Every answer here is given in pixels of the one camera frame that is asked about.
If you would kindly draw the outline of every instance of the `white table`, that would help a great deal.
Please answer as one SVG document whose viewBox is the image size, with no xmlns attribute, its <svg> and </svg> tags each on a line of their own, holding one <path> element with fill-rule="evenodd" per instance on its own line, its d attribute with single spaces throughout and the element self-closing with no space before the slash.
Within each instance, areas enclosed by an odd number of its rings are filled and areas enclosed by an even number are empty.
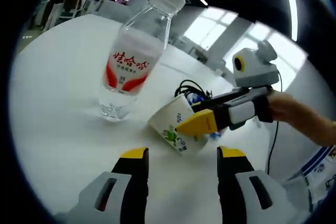
<svg viewBox="0 0 336 224">
<path fill-rule="evenodd" d="M 209 141 L 195 157 L 179 156 L 146 122 L 172 99 L 184 79 L 214 95 L 231 84 L 179 49 L 168 46 L 127 121 L 101 118 L 97 91 L 119 23 L 86 15 L 42 34 L 15 59 L 9 116 L 18 159 L 37 197 L 52 213 L 65 212 L 79 192 L 139 146 L 149 154 L 146 223 L 221 223 L 216 147 L 240 148 L 264 169 L 269 133 L 252 121 Z"/>
</svg>

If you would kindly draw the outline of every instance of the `white paper cup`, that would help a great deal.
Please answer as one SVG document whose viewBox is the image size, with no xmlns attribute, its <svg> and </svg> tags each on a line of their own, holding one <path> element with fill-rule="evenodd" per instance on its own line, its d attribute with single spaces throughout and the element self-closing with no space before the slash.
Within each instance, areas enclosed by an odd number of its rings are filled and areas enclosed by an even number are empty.
<svg viewBox="0 0 336 224">
<path fill-rule="evenodd" d="M 175 128 L 194 114 L 184 94 L 180 94 L 170 103 L 160 108 L 149 120 L 153 127 L 166 142 L 182 155 L 195 154 L 207 143 L 207 138 L 191 137 L 177 133 Z"/>
</svg>

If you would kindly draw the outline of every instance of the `human arm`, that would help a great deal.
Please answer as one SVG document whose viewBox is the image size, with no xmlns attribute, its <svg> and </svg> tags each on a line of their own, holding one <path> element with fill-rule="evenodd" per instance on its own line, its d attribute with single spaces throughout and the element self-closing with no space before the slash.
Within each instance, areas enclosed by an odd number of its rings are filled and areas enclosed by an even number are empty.
<svg viewBox="0 0 336 224">
<path fill-rule="evenodd" d="M 290 124 L 318 145 L 336 144 L 336 122 L 322 117 L 286 93 L 275 91 L 268 96 L 268 102 L 274 120 Z"/>
</svg>

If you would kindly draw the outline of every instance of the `human hand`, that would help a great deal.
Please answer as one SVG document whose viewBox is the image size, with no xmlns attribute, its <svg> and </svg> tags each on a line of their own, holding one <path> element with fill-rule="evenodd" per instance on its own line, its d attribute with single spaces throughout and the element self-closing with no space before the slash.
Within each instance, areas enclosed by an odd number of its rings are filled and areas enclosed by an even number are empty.
<svg viewBox="0 0 336 224">
<path fill-rule="evenodd" d="M 267 99 L 273 120 L 287 122 L 291 107 L 296 103 L 296 100 L 291 95 L 278 91 L 273 91 Z"/>
</svg>

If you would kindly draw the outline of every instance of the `water bottle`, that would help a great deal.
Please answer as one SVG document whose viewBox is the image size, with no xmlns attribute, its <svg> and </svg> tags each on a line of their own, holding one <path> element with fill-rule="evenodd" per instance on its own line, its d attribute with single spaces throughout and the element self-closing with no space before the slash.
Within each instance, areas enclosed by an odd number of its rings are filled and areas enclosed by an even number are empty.
<svg viewBox="0 0 336 224">
<path fill-rule="evenodd" d="M 172 17 L 185 0 L 150 0 L 117 34 L 99 91 L 100 111 L 116 122 L 127 118 L 131 104 L 167 47 Z"/>
</svg>

